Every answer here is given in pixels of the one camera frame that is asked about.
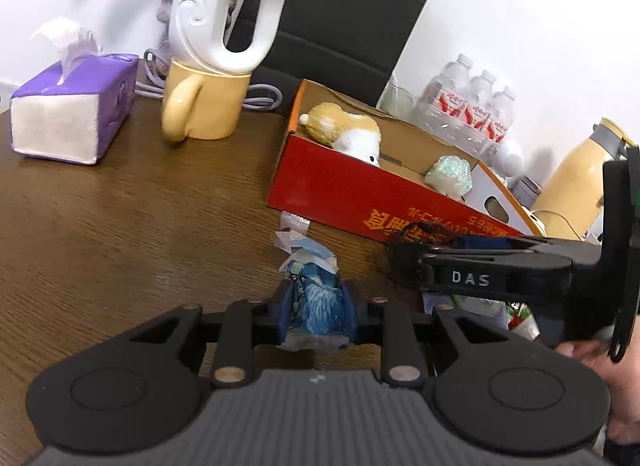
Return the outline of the person right hand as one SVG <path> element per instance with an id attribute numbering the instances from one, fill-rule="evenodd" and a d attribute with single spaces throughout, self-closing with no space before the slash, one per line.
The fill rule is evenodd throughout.
<path id="1" fill-rule="evenodd" d="M 597 340 L 563 342 L 556 351 L 597 373 L 610 388 L 611 414 L 606 436 L 616 444 L 639 443 L 639 337 L 634 335 L 623 360 L 613 363 Z"/>

